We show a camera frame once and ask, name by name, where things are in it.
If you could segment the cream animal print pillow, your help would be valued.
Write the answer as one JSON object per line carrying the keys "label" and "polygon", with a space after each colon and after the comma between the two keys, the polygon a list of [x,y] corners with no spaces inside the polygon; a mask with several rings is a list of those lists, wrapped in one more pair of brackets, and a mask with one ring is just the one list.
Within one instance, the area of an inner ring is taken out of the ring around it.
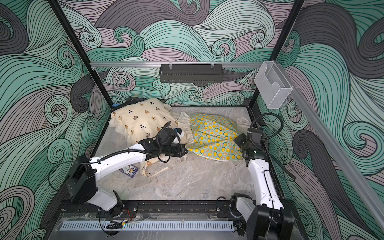
{"label": "cream animal print pillow", "polygon": [[109,126],[125,136],[130,147],[142,139],[155,138],[167,122],[171,129],[178,128],[177,117],[171,106],[151,98],[114,110]]}

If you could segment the lemon print ruffled pillow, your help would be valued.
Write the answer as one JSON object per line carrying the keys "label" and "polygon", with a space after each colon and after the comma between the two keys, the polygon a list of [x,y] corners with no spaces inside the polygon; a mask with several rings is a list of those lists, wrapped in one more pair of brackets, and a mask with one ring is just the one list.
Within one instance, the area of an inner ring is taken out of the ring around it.
{"label": "lemon print ruffled pillow", "polygon": [[178,119],[178,127],[186,136],[186,148],[200,157],[234,162],[243,160],[240,147],[235,138],[245,134],[250,122],[244,117],[233,121],[220,115],[182,112]]}

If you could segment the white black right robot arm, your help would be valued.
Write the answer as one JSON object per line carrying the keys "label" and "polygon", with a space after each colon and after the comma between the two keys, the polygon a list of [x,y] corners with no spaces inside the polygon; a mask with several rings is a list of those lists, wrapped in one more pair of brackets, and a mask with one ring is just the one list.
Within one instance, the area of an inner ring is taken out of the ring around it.
{"label": "white black right robot arm", "polygon": [[240,134],[234,142],[246,160],[256,195],[255,200],[240,193],[231,196],[231,214],[244,220],[239,230],[248,240],[289,240],[295,217],[278,197],[266,155],[258,149],[260,145],[253,141],[251,132]]}

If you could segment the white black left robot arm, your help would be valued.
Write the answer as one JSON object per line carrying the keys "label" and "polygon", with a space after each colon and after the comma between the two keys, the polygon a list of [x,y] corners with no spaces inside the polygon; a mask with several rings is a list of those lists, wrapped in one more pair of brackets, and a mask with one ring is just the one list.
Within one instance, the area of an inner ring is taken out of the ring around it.
{"label": "white black left robot arm", "polygon": [[97,181],[107,175],[132,164],[158,158],[183,157],[188,153],[184,144],[174,141],[161,143],[158,140],[144,139],[130,148],[103,157],[80,156],[68,172],[66,187],[74,205],[92,204],[99,207],[110,218],[119,217],[125,208],[123,201],[114,190],[104,190]]}

